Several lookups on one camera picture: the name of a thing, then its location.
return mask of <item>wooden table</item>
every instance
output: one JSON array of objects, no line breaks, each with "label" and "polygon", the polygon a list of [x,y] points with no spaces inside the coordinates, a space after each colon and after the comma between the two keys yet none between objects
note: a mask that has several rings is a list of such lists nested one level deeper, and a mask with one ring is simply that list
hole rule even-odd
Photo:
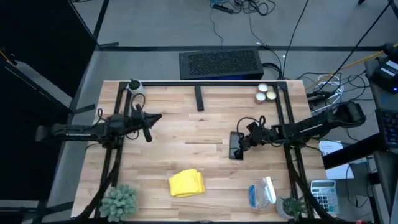
[{"label": "wooden table", "polygon": [[[286,82],[294,120],[310,117],[302,81]],[[113,114],[118,86],[119,81],[103,83],[98,107],[104,116]],[[145,142],[143,134],[134,141],[124,141],[118,183],[138,190],[139,211],[130,220],[284,221],[274,205],[256,211],[248,202],[248,187],[266,176],[271,177],[277,196],[290,195],[283,148],[268,144],[252,147],[244,153],[243,161],[228,159],[229,133],[236,130],[238,119],[264,115],[267,128],[279,124],[275,103],[255,104],[254,86],[202,86],[201,90],[204,112],[197,111],[193,86],[146,87],[144,111],[161,113],[163,117],[151,130],[152,142]],[[249,123],[241,122],[239,130],[247,133]],[[317,142],[308,145],[318,147]],[[73,217],[83,211],[99,188],[105,152],[101,146],[87,150]],[[302,157],[308,181],[326,178],[318,151],[302,149]],[[171,197],[168,178],[191,168],[203,174],[206,192]]]}]

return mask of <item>white cable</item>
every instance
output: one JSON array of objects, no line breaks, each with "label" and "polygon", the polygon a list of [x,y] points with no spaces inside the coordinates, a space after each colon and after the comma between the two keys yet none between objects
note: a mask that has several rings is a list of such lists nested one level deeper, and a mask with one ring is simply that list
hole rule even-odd
[{"label": "white cable", "polygon": [[[327,75],[320,75],[320,76],[318,76],[318,81],[321,79],[321,77],[324,77],[324,76],[327,76]],[[334,76],[333,78],[336,78],[337,81],[328,82],[327,84],[328,84],[328,85],[332,85],[332,86],[339,86],[339,88],[335,91],[335,94],[333,94],[332,96],[330,96],[328,99],[333,98],[333,97],[336,97],[336,96],[337,96],[337,98],[333,101],[332,104],[327,105],[327,106],[323,106],[323,107],[321,107],[321,108],[318,108],[318,109],[312,111],[312,113],[318,112],[318,111],[320,111],[320,110],[324,110],[324,109],[326,109],[326,108],[328,108],[328,107],[330,107],[330,106],[333,106],[341,97],[343,97],[344,85],[341,85],[341,83],[340,83],[340,78],[339,78],[339,77]],[[323,86],[324,84],[326,84],[325,81],[324,81],[324,82],[318,82],[318,83],[317,83],[317,86],[321,87],[321,86]]]}]

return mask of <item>black device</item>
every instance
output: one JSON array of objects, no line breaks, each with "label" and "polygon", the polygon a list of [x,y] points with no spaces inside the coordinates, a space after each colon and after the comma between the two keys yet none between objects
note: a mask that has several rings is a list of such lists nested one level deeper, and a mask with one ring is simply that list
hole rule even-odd
[{"label": "black device", "polygon": [[140,105],[136,109],[131,107],[131,116],[114,114],[106,118],[103,123],[87,125],[54,124],[51,127],[39,126],[36,132],[36,141],[98,141],[103,147],[115,148],[118,137],[142,129],[147,142],[152,141],[149,128],[162,117],[161,114],[143,112]]},{"label": "black device", "polygon": [[384,53],[386,58],[379,61],[379,66],[370,74],[369,79],[388,91],[389,93],[398,93],[398,48],[393,44],[384,44]]},{"label": "black device", "polygon": [[250,133],[239,139],[239,150],[247,151],[259,144],[289,144],[304,147],[311,138],[322,138],[333,128],[358,127],[365,120],[366,117],[359,104],[346,102],[298,123],[273,125],[271,129],[264,127],[265,122],[261,124],[252,122],[247,126]]},{"label": "black device", "polygon": [[243,138],[243,133],[231,131],[229,136],[229,158],[243,160],[243,151],[240,150],[239,140]]},{"label": "black device", "polygon": [[398,111],[377,109],[376,118],[386,144],[398,147]]},{"label": "black device", "polygon": [[229,13],[229,14],[232,14],[234,12],[232,9],[228,9],[227,7],[220,6],[220,5],[217,5],[217,4],[213,5],[213,9],[217,9],[217,10]]},{"label": "black device", "polygon": [[260,80],[263,74],[257,49],[180,53],[181,80]]}]

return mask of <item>plastic container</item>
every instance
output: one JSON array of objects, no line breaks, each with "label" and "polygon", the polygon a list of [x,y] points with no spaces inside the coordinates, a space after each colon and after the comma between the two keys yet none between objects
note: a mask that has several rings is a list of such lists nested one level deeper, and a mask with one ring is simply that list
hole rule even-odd
[{"label": "plastic container", "polygon": [[270,203],[276,203],[276,193],[270,177],[250,185],[249,203],[252,208],[258,210],[264,210]]}]

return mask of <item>white pot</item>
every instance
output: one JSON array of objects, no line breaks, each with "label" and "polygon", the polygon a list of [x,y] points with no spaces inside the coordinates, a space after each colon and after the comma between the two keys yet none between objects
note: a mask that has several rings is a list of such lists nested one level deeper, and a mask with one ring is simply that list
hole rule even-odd
[{"label": "white pot", "polygon": [[144,87],[142,86],[141,81],[139,81],[139,80],[134,80],[134,81],[139,82],[139,87],[138,87],[138,88],[136,88],[136,89],[131,89],[131,88],[130,88],[130,83],[129,83],[129,84],[127,85],[127,87],[126,87],[126,89],[128,89],[128,90],[130,91],[131,96],[135,96],[135,95],[138,94],[138,93],[141,93],[141,94],[145,95],[145,89],[144,89]]},{"label": "white pot", "polygon": [[286,219],[294,219],[293,216],[286,214],[285,210],[284,210],[284,201],[281,198],[278,198],[278,200],[276,201],[276,210],[278,212],[278,215],[282,218],[286,218]]}]

